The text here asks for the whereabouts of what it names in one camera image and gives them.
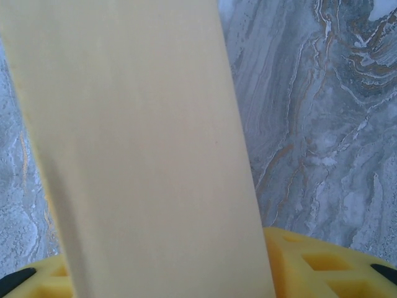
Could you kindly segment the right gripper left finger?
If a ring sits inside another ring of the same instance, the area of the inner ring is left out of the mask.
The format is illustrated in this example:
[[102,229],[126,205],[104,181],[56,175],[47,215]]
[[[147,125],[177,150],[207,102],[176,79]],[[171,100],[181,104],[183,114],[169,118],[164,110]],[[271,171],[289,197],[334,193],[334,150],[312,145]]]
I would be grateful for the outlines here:
[[51,256],[5,275],[0,298],[76,298],[65,258]]

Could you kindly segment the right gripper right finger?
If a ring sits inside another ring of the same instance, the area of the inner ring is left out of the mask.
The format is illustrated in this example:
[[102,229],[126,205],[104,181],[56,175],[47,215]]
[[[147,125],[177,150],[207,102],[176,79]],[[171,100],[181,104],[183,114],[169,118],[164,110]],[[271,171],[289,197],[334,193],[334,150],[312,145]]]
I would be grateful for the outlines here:
[[264,229],[276,298],[397,298],[397,268],[299,233]]

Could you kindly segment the yellow paper box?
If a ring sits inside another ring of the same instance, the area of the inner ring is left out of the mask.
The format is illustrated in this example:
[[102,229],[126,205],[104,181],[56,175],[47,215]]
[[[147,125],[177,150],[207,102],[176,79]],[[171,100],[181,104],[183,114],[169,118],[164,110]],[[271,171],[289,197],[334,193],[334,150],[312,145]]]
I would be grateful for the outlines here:
[[77,298],[275,298],[217,0],[0,0]]

